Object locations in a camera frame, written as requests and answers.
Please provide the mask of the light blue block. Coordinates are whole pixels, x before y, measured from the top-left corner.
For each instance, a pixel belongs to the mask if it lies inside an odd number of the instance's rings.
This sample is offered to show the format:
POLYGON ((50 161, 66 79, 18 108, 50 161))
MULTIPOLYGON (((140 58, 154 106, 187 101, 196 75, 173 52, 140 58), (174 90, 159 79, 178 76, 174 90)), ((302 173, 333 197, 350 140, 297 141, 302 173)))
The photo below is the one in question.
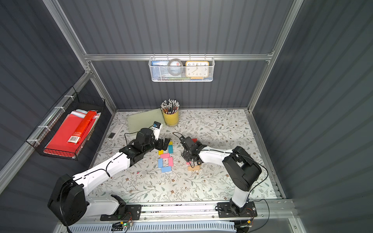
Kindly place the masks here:
POLYGON ((164 173, 164 172, 170 172, 172 171, 172 167, 162 167, 161 168, 161 172, 164 173))
POLYGON ((158 168, 163 168, 163 159, 162 158, 158 159, 158 168))

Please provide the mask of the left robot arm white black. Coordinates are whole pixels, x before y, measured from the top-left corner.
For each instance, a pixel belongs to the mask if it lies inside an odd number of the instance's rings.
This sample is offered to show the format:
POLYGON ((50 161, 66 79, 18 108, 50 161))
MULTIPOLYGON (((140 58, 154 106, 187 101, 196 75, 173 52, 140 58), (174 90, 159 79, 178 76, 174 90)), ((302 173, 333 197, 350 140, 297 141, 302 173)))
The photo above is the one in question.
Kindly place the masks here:
POLYGON ((142 128, 130 144, 111 158, 74 176, 59 177, 51 193, 47 207, 69 227, 86 216, 105 215, 123 219, 129 215, 126 202, 112 194, 103 200, 90 200, 89 193, 120 171, 126 170, 153 150, 166 150, 170 138, 159 138, 160 129, 142 128))

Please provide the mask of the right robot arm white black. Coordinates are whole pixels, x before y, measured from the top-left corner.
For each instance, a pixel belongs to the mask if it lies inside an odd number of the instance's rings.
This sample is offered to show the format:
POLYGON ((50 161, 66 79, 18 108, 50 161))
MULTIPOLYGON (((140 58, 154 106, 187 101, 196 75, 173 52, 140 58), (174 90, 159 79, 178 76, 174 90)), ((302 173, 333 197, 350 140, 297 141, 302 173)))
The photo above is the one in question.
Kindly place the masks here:
POLYGON ((213 149, 190 137, 180 136, 184 148, 182 157, 193 167, 203 163, 224 167, 235 185, 235 191, 230 199, 230 210, 235 216, 241 215, 246 209, 249 194, 253 184, 262 173, 262 168, 244 148, 237 146, 232 150, 213 149))

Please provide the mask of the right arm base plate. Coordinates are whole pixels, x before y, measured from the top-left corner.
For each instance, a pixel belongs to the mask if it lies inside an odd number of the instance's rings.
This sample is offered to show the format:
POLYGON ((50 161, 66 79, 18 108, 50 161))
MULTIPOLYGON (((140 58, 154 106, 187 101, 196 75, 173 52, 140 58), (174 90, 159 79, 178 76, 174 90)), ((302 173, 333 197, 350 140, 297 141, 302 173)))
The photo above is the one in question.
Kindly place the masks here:
POLYGON ((218 212, 219 218, 257 217, 254 202, 246 202, 243 207, 238 207, 233 202, 221 202, 217 203, 215 210, 218 212))

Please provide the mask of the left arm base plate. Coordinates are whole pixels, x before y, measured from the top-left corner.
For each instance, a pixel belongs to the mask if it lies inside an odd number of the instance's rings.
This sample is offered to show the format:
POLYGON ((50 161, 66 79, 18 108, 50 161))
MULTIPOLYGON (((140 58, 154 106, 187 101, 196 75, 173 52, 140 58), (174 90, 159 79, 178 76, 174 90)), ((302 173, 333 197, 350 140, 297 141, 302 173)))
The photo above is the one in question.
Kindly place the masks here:
POLYGON ((139 220, 142 206, 139 204, 130 204, 119 206, 112 215, 101 215, 100 221, 129 221, 139 220))

